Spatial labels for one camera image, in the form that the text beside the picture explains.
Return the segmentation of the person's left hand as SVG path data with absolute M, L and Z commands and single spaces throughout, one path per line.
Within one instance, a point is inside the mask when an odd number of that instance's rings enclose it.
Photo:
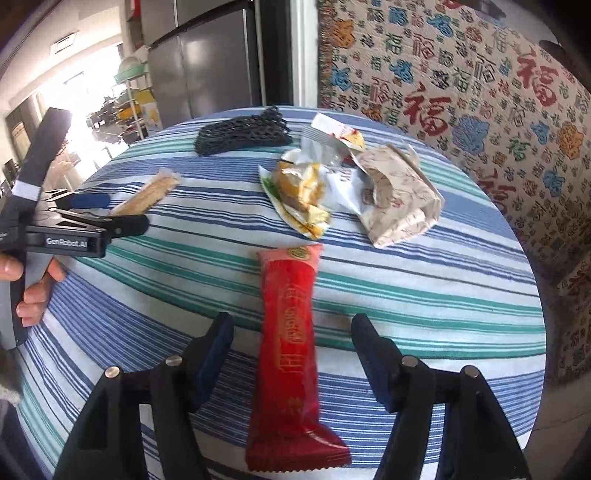
M 1 282 L 8 283 L 19 280 L 23 275 L 24 267 L 16 258 L 2 253 L 0 271 Z M 41 321 L 50 300 L 53 284 L 65 278 L 66 274 L 62 266 L 53 258 L 42 279 L 24 291 L 23 299 L 16 306 L 16 315 L 21 319 L 24 327 L 37 325 Z

